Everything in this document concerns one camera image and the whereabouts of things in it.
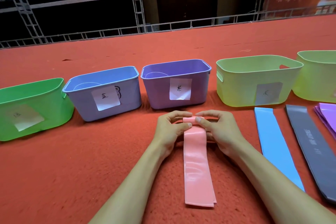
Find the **plastic basket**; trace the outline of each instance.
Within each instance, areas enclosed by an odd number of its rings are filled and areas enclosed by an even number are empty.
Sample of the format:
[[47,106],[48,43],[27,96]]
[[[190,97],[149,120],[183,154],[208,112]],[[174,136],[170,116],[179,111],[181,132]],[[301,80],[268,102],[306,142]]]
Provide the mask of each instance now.
[[302,51],[297,61],[304,64],[293,91],[300,98],[336,103],[336,51]]
[[[145,84],[149,103],[153,109],[204,103],[207,98],[211,67],[200,59],[181,60],[147,65],[141,78]],[[175,99],[173,90],[179,86],[189,89],[189,95]]]
[[74,106],[62,93],[63,78],[0,89],[0,141],[54,128],[70,120]]
[[277,55],[221,59],[216,64],[217,94],[233,107],[283,103],[303,66]]
[[82,74],[71,78],[63,92],[83,120],[93,121],[141,106],[138,77],[134,66]]

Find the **metal railing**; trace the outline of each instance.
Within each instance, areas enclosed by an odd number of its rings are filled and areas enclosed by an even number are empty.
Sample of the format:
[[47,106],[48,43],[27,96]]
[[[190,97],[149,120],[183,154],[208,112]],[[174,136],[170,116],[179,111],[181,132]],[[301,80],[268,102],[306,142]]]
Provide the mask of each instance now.
[[[79,41],[88,39],[101,39],[108,37],[138,35],[153,32],[167,32],[174,30],[213,27],[221,25],[233,25],[239,23],[256,23],[261,21],[270,21],[270,20],[287,19],[287,18],[321,16],[325,14],[336,14],[335,7],[325,5],[325,6],[306,7],[306,8],[293,8],[293,9],[284,9],[276,11],[263,11],[249,14],[205,18],[198,20],[187,20],[187,21],[168,22],[168,23],[159,23],[151,25],[139,25],[134,27],[50,35],[50,36],[44,36],[46,43],[42,44],[51,44],[66,41]],[[30,46],[38,44],[41,43],[35,38],[24,38],[24,39],[0,41],[0,48],[13,48],[13,47]]]

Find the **purple plastic basket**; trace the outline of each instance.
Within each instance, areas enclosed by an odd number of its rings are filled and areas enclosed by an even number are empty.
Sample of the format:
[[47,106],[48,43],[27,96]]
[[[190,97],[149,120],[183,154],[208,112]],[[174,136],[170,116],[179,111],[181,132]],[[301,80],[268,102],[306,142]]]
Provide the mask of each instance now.
[[[201,59],[190,59],[147,65],[141,78],[150,106],[163,109],[204,103],[207,98],[211,66]],[[170,78],[192,79],[190,100],[170,100]]]

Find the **pink resistance band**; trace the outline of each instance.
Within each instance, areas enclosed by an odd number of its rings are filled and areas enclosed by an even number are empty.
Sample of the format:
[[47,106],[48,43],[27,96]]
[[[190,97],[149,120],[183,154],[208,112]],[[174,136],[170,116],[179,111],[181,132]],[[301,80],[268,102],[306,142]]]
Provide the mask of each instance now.
[[215,192],[207,158],[207,136],[204,128],[197,126],[195,116],[183,118],[193,126],[184,132],[184,197],[187,205],[214,207]]

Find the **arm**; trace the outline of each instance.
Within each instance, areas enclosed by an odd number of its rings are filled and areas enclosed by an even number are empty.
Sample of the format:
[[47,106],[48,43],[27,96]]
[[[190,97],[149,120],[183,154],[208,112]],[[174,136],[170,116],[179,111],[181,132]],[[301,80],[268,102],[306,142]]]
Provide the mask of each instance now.
[[177,137],[192,126],[189,123],[172,123],[191,116],[190,112],[174,111],[158,118],[153,141],[89,224],[141,223],[155,175],[162,161],[173,150]]
[[204,111],[198,116],[219,118],[217,123],[196,118],[211,132],[220,150],[248,177],[276,224],[335,224],[336,216],[308,196],[242,136],[230,112]]

